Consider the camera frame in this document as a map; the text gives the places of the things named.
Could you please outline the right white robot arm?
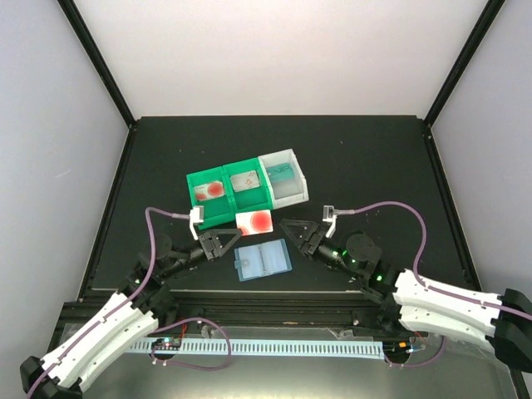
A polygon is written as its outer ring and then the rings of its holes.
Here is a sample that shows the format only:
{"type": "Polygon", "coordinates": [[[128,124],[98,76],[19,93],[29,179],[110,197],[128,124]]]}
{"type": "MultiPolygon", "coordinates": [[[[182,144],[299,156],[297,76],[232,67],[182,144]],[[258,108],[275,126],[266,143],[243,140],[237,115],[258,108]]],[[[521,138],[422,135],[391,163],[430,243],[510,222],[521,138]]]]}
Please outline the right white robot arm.
{"type": "Polygon", "coordinates": [[[377,322],[384,333],[438,334],[491,352],[510,368],[531,371],[531,301],[522,292],[471,291],[395,268],[362,231],[337,244],[316,222],[284,219],[280,226],[303,256],[344,272],[381,306],[377,322]]]}

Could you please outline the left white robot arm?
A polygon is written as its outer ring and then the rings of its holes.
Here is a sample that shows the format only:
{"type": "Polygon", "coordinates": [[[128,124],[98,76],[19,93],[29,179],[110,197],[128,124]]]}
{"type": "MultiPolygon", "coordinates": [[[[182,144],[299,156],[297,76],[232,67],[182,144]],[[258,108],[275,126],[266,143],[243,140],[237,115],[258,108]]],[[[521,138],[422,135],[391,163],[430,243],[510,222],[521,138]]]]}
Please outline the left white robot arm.
{"type": "Polygon", "coordinates": [[[221,258],[241,236],[240,229],[209,229],[178,251],[169,236],[152,234],[146,257],[95,316],[44,357],[29,357],[22,363],[22,388],[27,397],[80,398],[132,343],[172,330],[179,313],[168,280],[221,258]]]}

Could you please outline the blue card holder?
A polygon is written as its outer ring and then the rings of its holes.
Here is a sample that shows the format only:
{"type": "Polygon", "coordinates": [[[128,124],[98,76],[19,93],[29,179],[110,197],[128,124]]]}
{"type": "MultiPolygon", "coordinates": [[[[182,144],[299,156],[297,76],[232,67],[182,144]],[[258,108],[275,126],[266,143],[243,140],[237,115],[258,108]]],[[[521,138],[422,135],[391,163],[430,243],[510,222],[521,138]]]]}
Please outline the blue card holder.
{"type": "Polygon", "coordinates": [[[234,257],[240,282],[287,273],[293,269],[284,239],[237,248],[234,257]]]}

